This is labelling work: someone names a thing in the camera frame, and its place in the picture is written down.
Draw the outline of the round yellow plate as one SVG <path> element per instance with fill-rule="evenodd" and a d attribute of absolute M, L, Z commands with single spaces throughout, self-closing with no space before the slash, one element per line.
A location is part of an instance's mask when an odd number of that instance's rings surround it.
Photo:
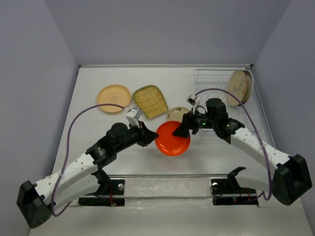
<path fill-rule="evenodd" d="M 131 93 L 129 89 L 122 85 L 109 85 L 104 87 L 96 97 L 97 104 L 116 104 L 127 107 L 131 102 Z M 123 108 L 116 106 L 100 106 L 100 109 L 109 114 L 119 113 Z"/>

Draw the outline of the white plate green red rim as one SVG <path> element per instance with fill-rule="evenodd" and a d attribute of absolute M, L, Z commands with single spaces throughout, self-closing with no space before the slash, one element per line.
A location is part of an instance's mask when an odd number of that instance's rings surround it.
<path fill-rule="evenodd" d="M 253 79 L 252 79 L 252 74 L 249 71 L 244 70 L 243 72 L 244 72 L 244 74 L 246 76 L 246 81 L 247 81 L 246 92 L 245 92 L 244 98 L 242 100 L 243 104 L 245 104 L 248 101 L 248 99 L 250 98 L 251 94 L 252 94 Z"/>

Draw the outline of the orange round plate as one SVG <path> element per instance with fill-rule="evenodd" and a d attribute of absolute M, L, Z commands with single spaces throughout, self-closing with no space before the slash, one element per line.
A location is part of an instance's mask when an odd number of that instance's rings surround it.
<path fill-rule="evenodd" d="M 170 120 L 161 124 L 156 133 L 158 137 L 155 144 L 160 152 L 168 156 L 183 154 L 190 146 L 190 137 L 183 138 L 174 136 L 173 132 L 180 126 L 180 122 Z"/>

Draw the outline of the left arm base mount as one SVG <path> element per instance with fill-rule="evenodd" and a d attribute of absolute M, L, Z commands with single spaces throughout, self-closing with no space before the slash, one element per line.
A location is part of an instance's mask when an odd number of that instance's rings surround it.
<path fill-rule="evenodd" d="M 104 171 L 98 171 L 97 189 L 78 199 L 79 206 L 88 207 L 124 207 L 125 206 L 125 179 L 110 178 Z"/>

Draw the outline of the beige painted plate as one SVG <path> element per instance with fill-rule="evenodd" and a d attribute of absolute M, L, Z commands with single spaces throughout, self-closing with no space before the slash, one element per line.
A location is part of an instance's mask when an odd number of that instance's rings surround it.
<path fill-rule="evenodd" d="M 233 72 L 229 79 L 227 91 L 242 102 L 246 95 L 247 85 L 247 76 L 245 72 L 237 70 Z"/>

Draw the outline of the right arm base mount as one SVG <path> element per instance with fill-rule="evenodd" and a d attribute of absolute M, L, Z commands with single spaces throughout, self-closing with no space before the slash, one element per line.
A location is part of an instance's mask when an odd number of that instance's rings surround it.
<path fill-rule="evenodd" d="M 245 167 L 238 167 L 231 171 L 225 178 L 211 179 L 210 193 L 213 196 L 212 203 L 215 206 L 258 206 L 256 190 L 242 188 L 236 181 L 239 172 Z"/>

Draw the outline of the small beige patterned plate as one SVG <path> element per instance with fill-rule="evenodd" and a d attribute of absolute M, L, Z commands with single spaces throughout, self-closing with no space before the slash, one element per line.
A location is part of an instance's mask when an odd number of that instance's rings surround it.
<path fill-rule="evenodd" d="M 185 107 L 174 107 L 168 111 L 166 121 L 182 122 L 183 115 L 188 113 L 189 111 L 190 109 Z"/>

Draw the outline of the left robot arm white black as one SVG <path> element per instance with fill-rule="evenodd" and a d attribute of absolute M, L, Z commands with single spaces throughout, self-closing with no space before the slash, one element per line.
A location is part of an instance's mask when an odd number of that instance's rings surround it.
<path fill-rule="evenodd" d="M 158 134 L 149 130 L 144 122 L 138 126 L 115 123 L 106 135 L 88 148 L 79 158 L 42 180 L 20 185 L 17 206 L 29 228 L 45 223 L 53 210 L 71 203 L 89 193 L 104 194 L 110 178 L 103 167 L 116 160 L 117 154 L 137 144 L 146 147 Z"/>

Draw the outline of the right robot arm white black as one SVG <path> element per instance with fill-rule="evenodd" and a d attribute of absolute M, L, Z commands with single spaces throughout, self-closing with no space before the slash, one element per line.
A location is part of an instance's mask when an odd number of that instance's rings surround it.
<path fill-rule="evenodd" d="M 260 191 L 266 198 L 273 195 L 280 203 L 289 206 L 312 188 L 303 156 L 289 155 L 262 141 L 241 122 L 229 118 L 221 99 L 208 99 L 204 114 L 199 113 L 196 107 L 184 114 L 173 135 L 189 138 L 200 128 L 213 129 L 220 139 L 242 150 L 266 169 L 261 174 L 251 173 L 246 167 L 234 169 L 227 175 L 226 186 L 230 192 L 251 188 Z"/>

